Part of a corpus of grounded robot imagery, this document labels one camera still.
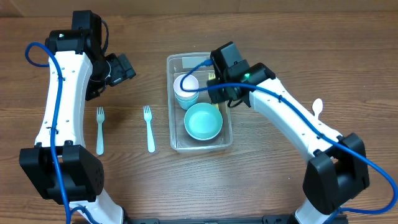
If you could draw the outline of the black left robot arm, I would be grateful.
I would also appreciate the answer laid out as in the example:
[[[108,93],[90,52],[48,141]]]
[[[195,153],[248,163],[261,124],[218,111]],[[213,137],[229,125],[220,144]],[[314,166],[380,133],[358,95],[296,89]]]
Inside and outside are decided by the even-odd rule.
[[[74,213],[90,223],[131,222],[104,189],[103,165],[87,150],[83,134],[85,103],[135,74],[128,59],[107,54],[107,46],[100,27],[82,26],[54,30],[41,44],[50,72],[45,113],[19,164],[42,198],[63,205],[67,222]]]

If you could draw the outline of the teal bowl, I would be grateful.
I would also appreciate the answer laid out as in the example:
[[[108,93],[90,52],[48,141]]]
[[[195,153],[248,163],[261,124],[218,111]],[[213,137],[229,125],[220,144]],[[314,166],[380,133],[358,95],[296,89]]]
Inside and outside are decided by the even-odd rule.
[[[199,141],[215,138],[223,127],[221,112],[209,103],[197,103],[185,113],[184,127],[186,132]]]

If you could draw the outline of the light blue fork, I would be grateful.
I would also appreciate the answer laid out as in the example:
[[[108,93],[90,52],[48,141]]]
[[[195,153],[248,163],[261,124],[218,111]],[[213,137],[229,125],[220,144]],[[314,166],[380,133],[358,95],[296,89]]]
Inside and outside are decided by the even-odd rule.
[[[98,123],[96,153],[100,156],[104,153],[103,123],[105,121],[105,115],[103,107],[97,107],[96,120]]]

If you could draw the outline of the white cup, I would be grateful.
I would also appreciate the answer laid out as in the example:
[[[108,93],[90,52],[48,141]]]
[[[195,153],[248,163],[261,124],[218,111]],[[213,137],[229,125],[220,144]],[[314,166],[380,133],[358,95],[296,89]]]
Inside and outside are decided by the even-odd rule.
[[[189,75],[187,78],[182,79],[185,75],[178,76],[174,81],[174,92],[175,94],[183,99],[191,99],[194,98],[196,92],[188,92],[188,90],[196,90],[199,88],[198,80],[193,76]]]

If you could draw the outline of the yellow fork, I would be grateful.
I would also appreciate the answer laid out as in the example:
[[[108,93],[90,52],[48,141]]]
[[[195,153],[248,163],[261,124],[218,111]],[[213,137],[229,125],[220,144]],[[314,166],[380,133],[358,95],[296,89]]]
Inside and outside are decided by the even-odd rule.
[[[208,81],[214,80],[215,78],[216,78],[216,76],[215,76],[214,73],[209,73],[209,74],[208,74]]]

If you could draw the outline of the white fork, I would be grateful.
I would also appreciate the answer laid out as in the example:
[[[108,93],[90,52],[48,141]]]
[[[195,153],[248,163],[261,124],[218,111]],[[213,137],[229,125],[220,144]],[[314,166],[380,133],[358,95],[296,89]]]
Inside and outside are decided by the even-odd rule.
[[[148,147],[148,151],[150,153],[153,153],[153,152],[155,152],[155,142],[154,142],[152,126],[151,126],[152,112],[150,110],[149,105],[145,105],[143,107],[143,110],[144,110],[144,120],[145,120],[146,126],[147,126],[147,147]]]

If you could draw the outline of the green cup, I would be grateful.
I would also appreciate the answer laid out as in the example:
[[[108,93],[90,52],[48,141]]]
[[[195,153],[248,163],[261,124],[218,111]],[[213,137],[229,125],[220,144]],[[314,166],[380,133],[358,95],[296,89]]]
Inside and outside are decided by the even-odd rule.
[[[194,95],[188,97],[182,97],[178,94],[175,94],[175,97],[179,103],[190,103],[190,102],[196,103],[198,96],[199,96],[198,93],[195,93]]]

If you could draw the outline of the white spoon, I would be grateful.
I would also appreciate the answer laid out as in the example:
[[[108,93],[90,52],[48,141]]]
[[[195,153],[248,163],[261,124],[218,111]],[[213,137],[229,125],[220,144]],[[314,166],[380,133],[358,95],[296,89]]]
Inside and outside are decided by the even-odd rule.
[[[319,115],[323,111],[323,101],[320,98],[317,98],[312,104],[312,111],[314,113],[314,117],[319,119]]]

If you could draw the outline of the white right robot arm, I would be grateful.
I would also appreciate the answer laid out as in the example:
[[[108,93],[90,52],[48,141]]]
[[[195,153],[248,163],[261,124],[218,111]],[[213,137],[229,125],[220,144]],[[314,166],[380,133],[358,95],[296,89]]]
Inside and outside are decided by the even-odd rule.
[[[206,88],[213,102],[243,101],[269,119],[304,158],[306,200],[290,222],[330,223],[347,201],[369,186],[366,151],[359,136],[343,136],[321,122],[264,64],[250,67],[245,60],[205,64],[215,69],[216,78]]]

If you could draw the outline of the blue cup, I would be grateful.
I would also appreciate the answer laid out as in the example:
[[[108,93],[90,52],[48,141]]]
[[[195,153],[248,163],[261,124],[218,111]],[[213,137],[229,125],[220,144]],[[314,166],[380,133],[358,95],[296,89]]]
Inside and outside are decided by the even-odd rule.
[[[197,103],[197,100],[192,101],[178,101],[180,107],[184,110],[188,110],[191,106]]]

